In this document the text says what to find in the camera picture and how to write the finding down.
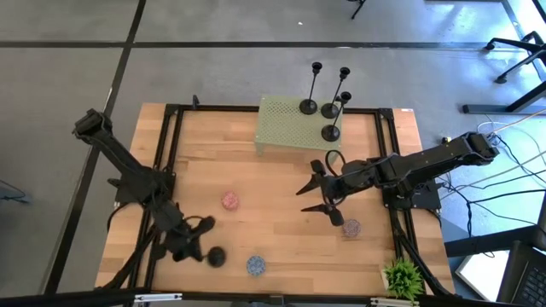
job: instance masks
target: black candle holder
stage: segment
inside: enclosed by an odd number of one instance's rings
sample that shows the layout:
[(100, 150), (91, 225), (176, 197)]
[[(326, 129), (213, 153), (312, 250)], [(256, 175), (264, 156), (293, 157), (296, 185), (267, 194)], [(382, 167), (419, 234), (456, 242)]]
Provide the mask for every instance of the black candle holder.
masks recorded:
[(317, 78), (317, 74), (322, 69), (322, 64), (320, 62), (314, 62), (311, 67), (313, 68), (313, 83), (311, 84), (311, 92), (309, 93), (309, 98), (304, 99), (299, 103), (299, 110), (303, 114), (311, 115), (314, 112), (317, 111), (317, 103), (311, 99), (313, 95), (313, 89), (315, 88), (315, 79)]
[(327, 119), (333, 119), (338, 115), (340, 110), (336, 105), (334, 105), (334, 102), (336, 98), (338, 97), (338, 92), (340, 91), (341, 83), (343, 83), (343, 80), (347, 78), (347, 76), (351, 73), (351, 69), (347, 67), (342, 67), (340, 69), (340, 83), (338, 84), (338, 89), (335, 91), (334, 98), (332, 99), (331, 103), (327, 103), (321, 107), (321, 114)]
[(340, 139), (340, 136), (341, 136), (340, 129), (336, 127), (335, 124), (338, 122), (338, 118), (340, 117), (340, 114), (343, 113), (343, 107), (345, 106), (345, 104), (347, 104), (347, 102), (349, 102), (351, 98), (352, 98), (351, 93), (343, 92), (341, 93), (339, 97), (335, 99), (336, 101), (341, 102), (341, 108), (335, 117), (334, 123), (332, 125), (325, 125), (321, 129), (321, 135), (325, 141), (335, 142), (338, 139)]

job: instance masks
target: black stand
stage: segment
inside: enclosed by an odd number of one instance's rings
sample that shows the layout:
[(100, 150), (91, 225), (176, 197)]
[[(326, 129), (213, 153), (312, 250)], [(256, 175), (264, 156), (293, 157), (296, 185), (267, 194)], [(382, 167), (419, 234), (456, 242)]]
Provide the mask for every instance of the black stand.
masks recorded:
[(359, 2), (358, 4), (358, 9), (355, 11), (355, 13), (351, 16), (351, 19), (354, 20), (355, 17), (357, 16), (358, 12), (360, 12), (360, 9), (362, 8), (362, 6), (364, 5), (364, 3), (366, 2), (366, 0), (349, 0), (349, 2)]
[(446, 242), (445, 251), (447, 257), (503, 251), (509, 250), (514, 241), (517, 240), (526, 243), (528, 246), (534, 246), (546, 251), (546, 234), (541, 229), (546, 230), (546, 194), (544, 195), (537, 225)]
[(321, 107), (321, 114), (327, 119), (333, 119), (338, 115), (340, 110), (336, 105), (334, 105), (335, 99), (338, 97), (338, 93), (340, 92), (341, 83), (343, 83), (343, 80), (347, 78), (347, 76), (351, 73), (351, 70), (347, 67), (342, 67), (340, 69), (340, 83), (338, 84), (338, 89), (335, 91), (334, 98), (332, 98), (332, 102), (325, 104)]
[(309, 99), (304, 99), (299, 103), (299, 110), (306, 115), (311, 115), (317, 111), (317, 103), (312, 100), (311, 97), (313, 95), (313, 89), (315, 88), (315, 79), (322, 69), (322, 64), (320, 62), (314, 62), (311, 67), (313, 68), (313, 83), (311, 84)]
[[(535, 43), (529, 43), (531, 39), (535, 40)], [(495, 80), (498, 84), (506, 83), (507, 75), (514, 71), (517, 68), (520, 68), (524, 65), (532, 63), (536, 59), (541, 61), (546, 61), (546, 44), (540, 38), (538, 33), (531, 32), (525, 35), (521, 41), (504, 39), (504, 38), (493, 38), (486, 46), (485, 50), (493, 50), (495, 48), (495, 42), (509, 44), (511, 46), (519, 47), (529, 51), (531, 54), (525, 58), (523, 61), (518, 64), (510, 67), (506, 72), (503, 72)], [(541, 98), (546, 94), (546, 83), (542, 82), (539, 86), (529, 91), (527, 94), (523, 95), (520, 99), (513, 102), (509, 106), (499, 106), (499, 105), (464, 105), (462, 106), (462, 111), (468, 114), (519, 114), (519, 115), (528, 115), (539, 112), (544, 109), (544, 107), (532, 106), (536, 100)]]
[(337, 113), (337, 116), (335, 117), (334, 123), (332, 125), (325, 125), (321, 130), (322, 138), (325, 141), (328, 142), (335, 142), (340, 138), (340, 129), (335, 126), (335, 124), (338, 122), (338, 118), (340, 117), (340, 114), (343, 112), (343, 106), (349, 102), (351, 99), (351, 93), (349, 92), (343, 92), (341, 93), (340, 97), (337, 97), (335, 100), (338, 100), (341, 102), (341, 109)]

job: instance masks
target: blue ball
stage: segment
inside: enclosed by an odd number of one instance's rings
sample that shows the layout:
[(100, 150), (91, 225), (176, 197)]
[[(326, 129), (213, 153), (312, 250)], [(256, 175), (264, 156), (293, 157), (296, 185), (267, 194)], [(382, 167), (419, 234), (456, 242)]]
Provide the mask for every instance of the blue ball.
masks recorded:
[(265, 260), (260, 256), (252, 256), (247, 261), (247, 272), (252, 276), (260, 276), (265, 272)]

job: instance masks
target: chair leg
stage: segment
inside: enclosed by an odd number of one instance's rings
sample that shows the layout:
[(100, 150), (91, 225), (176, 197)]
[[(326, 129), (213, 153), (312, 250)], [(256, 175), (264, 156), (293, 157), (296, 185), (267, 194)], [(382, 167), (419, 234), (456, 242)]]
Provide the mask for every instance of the chair leg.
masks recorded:
[(518, 64), (510, 67), (510, 69), (508, 69), (506, 72), (503, 72), (502, 75), (498, 76), (497, 77), (497, 80), (495, 80), (496, 83), (498, 84), (503, 84), (503, 83), (506, 83), (506, 76), (512, 72), (513, 70), (517, 69), (517, 68), (520, 68), (524, 65), (527, 65), (531, 62), (533, 62), (533, 60), (539, 58), (540, 56), (544, 55), (544, 53), (546, 53), (546, 50), (541, 50), (537, 53), (534, 53), (532, 55), (529, 55), (527, 56), (523, 61), (519, 62)]
[(514, 41), (512, 39), (504, 39), (504, 38), (493, 38), (487, 44), (487, 46), (485, 46), (485, 48), (488, 50), (493, 50), (495, 48), (495, 42), (509, 44), (511, 46), (522, 48), (531, 52), (537, 52), (540, 50), (540, 45), (537, 45), (534, 43), (528, 43), (528, 42)]
[(544, 44), (544, 41), (543, 39), (540, 37), (540, 35), (538, 35), (538, 33), (536, 31), (533, 31), (527, 35), (525, 35), (521, 41), (522, 42), (529, 42), (531, 39), (535, 39), (535, 43), (536, 44)]
[(360, 4), (358, 5), (358, 9), (355, 11), (355, 13), (352, 15), (351, 19), (354, 20), (355, 17), (357, 16), (358, 12), (360, 11), (360, 9), (362, 8), (362, 6), (364, 5), (364, 3), (366, 2), (366, 0), (358, 0), (360, 2)]

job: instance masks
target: black ball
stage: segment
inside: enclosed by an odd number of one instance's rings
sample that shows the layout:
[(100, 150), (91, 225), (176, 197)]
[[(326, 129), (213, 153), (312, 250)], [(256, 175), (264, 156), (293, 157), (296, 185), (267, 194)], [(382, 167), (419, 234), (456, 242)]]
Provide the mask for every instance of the black ball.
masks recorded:
[(344, 101), (349, 101), (352, 98), (352, 95), (349, 92), (343, 92), (343, 93), (341, 93), (340, 97)]
[(225, 264), (225, 250), (220, 246), (215, 246), (211, 248), (206, 255), (206, 260), (213, 268), (219, 268)]

